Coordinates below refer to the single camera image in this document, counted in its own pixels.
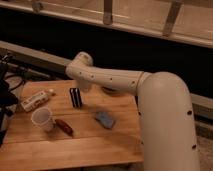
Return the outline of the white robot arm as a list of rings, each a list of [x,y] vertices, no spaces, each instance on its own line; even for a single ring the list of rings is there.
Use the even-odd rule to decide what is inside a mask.
[[[78,53],[65,73],[82,90],[97,84],[138,97],[144,171],[200,171],[191,96],[179,76],[95,67],[86,52]]]

